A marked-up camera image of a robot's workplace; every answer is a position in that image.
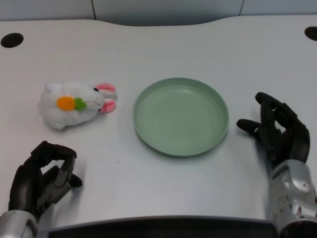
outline table surface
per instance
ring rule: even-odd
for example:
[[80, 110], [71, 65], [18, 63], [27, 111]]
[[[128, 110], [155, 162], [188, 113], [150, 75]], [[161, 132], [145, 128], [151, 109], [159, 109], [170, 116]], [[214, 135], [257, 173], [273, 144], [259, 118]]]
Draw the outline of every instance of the table surface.
[[[77, 152], [74, 173], [84, 182], [45, 213], [40, 230], [156, 215], [265, 219], [264, 154], [236, 122], [260, 120], [254, 96], [286, 102], [311, 133], [308, 165], [317, 184], [317, 42], [304, 30], [317, 16], [244, 16], [193, 26], [128, 27], [92, 20], [0, 22], [0, 212], [16, 169], [43, 140]], [[225, 99], [229, 130], [215, 149], [176, 159], [159, 154], [134, 131], [141, 91], [170, 77], [207, 83]], [[46, 82], [110, 82], [117, 109], [56, 131], [37, 103]]]

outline silver robotic arm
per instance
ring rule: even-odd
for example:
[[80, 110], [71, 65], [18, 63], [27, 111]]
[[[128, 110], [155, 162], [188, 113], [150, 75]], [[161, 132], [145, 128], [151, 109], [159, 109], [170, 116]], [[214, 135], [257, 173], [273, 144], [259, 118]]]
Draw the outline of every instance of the silver robotic arm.
[[[74, 175], [76, 152], [43, 141], [31, 152], [14, 176], [10, 191], [9, 211], [0, 217], [0, 238], [34, 238], [37, 222], [51, 204], [58, 203], [72, 187], [82, 181]], [[45, 174], [41, 168], [52, 160], [63, 160]]]
[[[310, 135], [297, 115], [265, 93], [256, 95], [261, 123], [240, 119], [238, 127], [254, 136], [266, 150], [270, 165], [269, 214], [282, 238], [317, 237], [317, 196], [306, 165]], [[285, 131], [275, 127], [275, 121]]]
[[317, 197], [308, 166], [297, 160], [286, 160], [275, 168], [270, 178], [270, 208], [279, 234], [292, 237], [295, 228], [305, 232], [315, 227], [317, 236]]

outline plate rim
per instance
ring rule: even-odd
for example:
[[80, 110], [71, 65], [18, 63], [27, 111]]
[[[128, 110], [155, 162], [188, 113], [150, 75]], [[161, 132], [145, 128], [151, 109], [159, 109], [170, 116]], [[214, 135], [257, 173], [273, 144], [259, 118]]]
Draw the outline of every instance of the plate rim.
[[[208, 147], [208, 149], [204, 149], [200, 152], [195, 152], [195, 153], [192, 153], [192, 154], [186, 154], [186, 155], [179, 155], [179, 154], [172, 154], [172, 153], [167, 153], [167, 152], [164, 152], [158, 148], [156, 148], [155, 146], [151, 145], [150, 143], [148, 143], [140, 134], [139, 130], [138, 130], [138, 127], [136, 126], [136, 122], [135, 122], [135, 114], [136, 114], [136, 106], [137, 106], [137, 102], [139, 100], [139, 98], [141, 97], [141, 95], [147, 90], [149, 89], [150, 87], [154, 86], [155, 84], [157, 83], [160, 83], [162, 81], [166, 81], [166, 80], [171, 80], [171, 79], [178, 79], [178, 78], [183, 78], [183, 79], [189, 79], [189, 80], [193, 80], [193, 81], [196, 81], [196, 82], [199, 82], [201, 84], [204, 84], [205, 86], [211, 88], [213, 91], [216, 92], [216, 94], [218, 94], [218, 96], [222, 99], [224, 105], [225, 105], [225, 111], [227, 113], [227, 116], [228, 116], [228, 120], [227, 120], [227, 124], [226, 124], [226, 127], [225, 127], [225, 130], [222, 134], [222, 136], [219, 137], [219, 139], [214, 143], [212, 144], [211, 146]], [[156, 151], [160, 152], [160, 153], [163, 153], [165, 155], [170, 155], [170, 156], [175, 156], [175, 157], [190, 157], [190, 156], [195, 156], [195, 155], [199, 155], [199, 154], [202, 154], [204, 152], [207, 152], [209, 150], [211, 150], [212, 148], [214, 148], [215, 146], [217, 146], [222, 140], [223, 138], [225, 137], [225, 135], [227, 134], [228, 132], [228, 129], [229, 129], [229, 121], [230, 121], [230, 114], [229, 114], [229, 109], [228, 109], [228, 106], [227, 106], [227, 103], [226, 101], [223, 99], [222, 95], [220, 93], [218, 93], [217, 90], [215, 90], [214, 88], [210, 87], [208, 84], [202, 82], [202, 81], [199, 81], [199, 80], [196, 80], [196, 79], [192, 79], [192, 78], [187, 78], [187, 77], [172, 77], [172, 78], [165, 78], [165, 79], [161, 79], [159, 81], [156, 81], [152, 84], [150, 84], [148, 87], [146, 87], [144, 90], [142, 90], [142, 92], [138, 95], [137, 99], [135, 100], [134, 102], [134, 105], [133, 105], [133, 113], [132, 113], [132, 119], [133, 119], [133, 126], [134, 126], [134, 129], [135, 131], [137, 132], [138, 136], [144, 141], [144, 143], [146, 143], [148, 146], [150, 146], [152, 149], [155, 149]]]

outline stuffed bunny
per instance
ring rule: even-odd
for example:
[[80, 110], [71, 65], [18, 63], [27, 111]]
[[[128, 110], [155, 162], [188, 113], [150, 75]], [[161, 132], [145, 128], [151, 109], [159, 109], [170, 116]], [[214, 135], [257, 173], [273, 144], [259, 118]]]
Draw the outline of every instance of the stuffed bunny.
[[48, 83], [39, 103], [44, 121], [55, 129], [76, 125], [90, 120], [97, 113], [107, 113], [115, 109], [115, 87], [109, 83], [91, 87], [84, 83]]

